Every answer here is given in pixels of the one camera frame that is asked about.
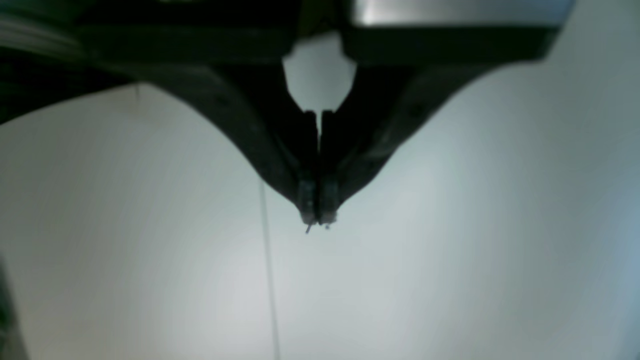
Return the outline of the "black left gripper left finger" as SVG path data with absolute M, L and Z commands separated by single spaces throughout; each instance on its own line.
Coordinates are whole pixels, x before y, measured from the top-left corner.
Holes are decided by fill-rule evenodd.
M 300 0 L 96 0 L 75 22 L 90 59 L 183 101 L 256 173 L 318 224 L 316 116 L 288 91 L 283 60 Z

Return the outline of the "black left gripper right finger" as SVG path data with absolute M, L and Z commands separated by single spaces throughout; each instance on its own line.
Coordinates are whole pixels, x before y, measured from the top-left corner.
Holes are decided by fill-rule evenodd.
M 544 59 L 573 0 L 338 0 L 349 93 L 322 113 L 318 223 L 366 187 L 457 92 L 491 71 Z

